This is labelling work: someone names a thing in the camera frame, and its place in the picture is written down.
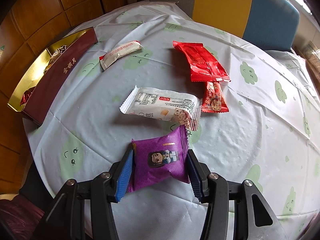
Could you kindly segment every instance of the maroon gift box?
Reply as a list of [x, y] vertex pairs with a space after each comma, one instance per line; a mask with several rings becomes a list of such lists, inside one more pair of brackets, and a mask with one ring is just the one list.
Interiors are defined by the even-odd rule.
[[[24, 116], [41, 125], [62, 84], [73, 70], [82, 55], [95, 43], [94, 28], [73, 33], [46, 48], [24, 74], [8, 102], [9, 108], [22, 112]], [[67, 49], [44, 73], [52, 54], [59, 47]], [[20, 105], [26, 90], [35, 87], [26, 104]]]

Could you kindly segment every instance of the cartoon face print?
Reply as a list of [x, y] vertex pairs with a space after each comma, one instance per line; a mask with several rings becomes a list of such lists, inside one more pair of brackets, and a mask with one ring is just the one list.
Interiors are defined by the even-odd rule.
[[78, 76], [93, 76], [100, 70], [99, 58], [86, 62], [83, 67], [79, 69]]
[[121, 17], [122, 15], [127, 14], [127, 11], [124, 11], [122, 14], [119, 15], [119, 17]]
[[65, 181], [74, 178], [75, 173], [81, 170], [83, 153], [82, 142], [71, 134], [60, 153], [61, 176]]
[[294, 67], [293, 64], [285, 64], [285, 66], [286, 66], [287, 68], [293, 68], [293, 67]]
[[152, 51], [147, 48], [142, 48], [129, 54], [126, 56], [127, 59], [124, 62], [123, 69], [137, 69], [138, 67], [147, 64], [152, 54]]
[[306, 100], [307, 107], [309, 108], [309, 110], [311, 110], [311, 102], [310, 102], [310, 100], [306, 96], [304, 96], [304, 99]]
[[133, 23], [133, 24], [128, 26], [128, 29], [129, 30], [134, 30], [136, 27], [140, 26], [141, 24], [142, 24], [142, 22]]
[[148, 154], [148, 165], [150, 168], [160, 168], [166, 164], [174, 163], [178, 160], [178, 151], [160, 150]]
[[204, 46], [204, 48], [209, 51], [217, 60], [219, 60], [218, 58], [218, 52], [216, 52], [215, 50], [211, 49], [210, 47], [208, 46]]
[[311, 131], [308, 124], [308, 119], [306, 118], [305, 115], [303, 116], [303, 126], [304, 126], [305, 133], [310, 137]]
[[153, 163], [162, 163], [162, 160], [163, 160], [163, 156], [162, 156], [162, 154], [161, 153], [153, 153], [152, 155], [151, 155], [151, 161], [153, 162]]
[[294, 187], [291, 187], [290, 193], [285, 201], [282, 215], [291, 215], [293, 213], [293, 209], [295, 206], [295, 200], [296, 200], [297, 193], [294, 191]]
[[279, 101], [282, 101], [285, 103], [285, 100], [287, 99], [287, 95], [282, 89], [282, 86], [278, 80], [275, 81], [275, 90], [276, 90], [276, 95]]
[[224, 32], [223, 30], [220, 30], [220, 29], [217, 29], [217, 28], [214, 28], [214, 30], [216, 31], [216, 33], [219, 33], [219, 34], [223, 34], [223, 35], [226, 35], [227, 33]]
[[165, 27], [164, 27], [165, 31], [168, 32], [175, 32], [175, 31], [181, 31], [182, 30], [182, 26], [181, 25], [177, 25], [177, 24], [173, 24], [173, 23], [166, 23]]
[[317, 158], [316, 163], [315, 163], [314, 175], [315, 175], [315, 177], [319, 177], [319, 175], [320, 175], [320, 159], [319, 158]]
[[257, 189], [262, 193], [263, 188], [262, 188], [261, 184], [258, 182], [260, 179], [260, 173], [261, 173], [260, 166], [255, 164], [250, 168], [247, 176], [245, 176], [245, 179], [251, 180], [256, 185]]
[[249, 67], [247, 63], [242, 62], [240, 65], [240, 73], [244, 77], [244, 81], [248, 84], [254, 85], [258, 81], [258, 77], [252, 67]]
[[[166, 135], [173, 130], [175, 130], [180, 124], [179, 123], [174, 123], [172, 122], [163, 122], [163, 135]], [[187, 128], [187, 137], [188, 137], [188, 143], [189, 147], [191, 147], [192, 144], [195, 144], [199, 141], [202, 133], [202, 127], [201, 124], [199, 123], [198, 130], [197, 131], [190, 131]]]

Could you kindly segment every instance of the purple snack package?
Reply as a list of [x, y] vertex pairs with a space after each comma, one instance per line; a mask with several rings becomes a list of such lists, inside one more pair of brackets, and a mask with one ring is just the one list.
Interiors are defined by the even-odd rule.
[[127, 192], [151, 186], [170, 176], [190, 183], [186, 169], [189, 144], [184, 125], [162, 137], [139, 141], [132, 139], [132, 144], [135, 168]]

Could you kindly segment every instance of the chair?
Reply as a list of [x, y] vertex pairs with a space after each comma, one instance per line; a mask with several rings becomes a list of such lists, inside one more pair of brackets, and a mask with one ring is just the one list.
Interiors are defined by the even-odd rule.
[[196, 22], [236, 35], [263, 50], [290, 51], [300, 15], [288, 0], [175, 1]]

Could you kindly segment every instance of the red fabric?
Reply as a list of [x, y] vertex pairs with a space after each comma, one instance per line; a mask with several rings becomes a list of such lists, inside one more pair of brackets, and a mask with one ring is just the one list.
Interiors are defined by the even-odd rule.
[[0, 215], [18, 240], [29, 240], [44, 212], [22, 195], [0, 200]]

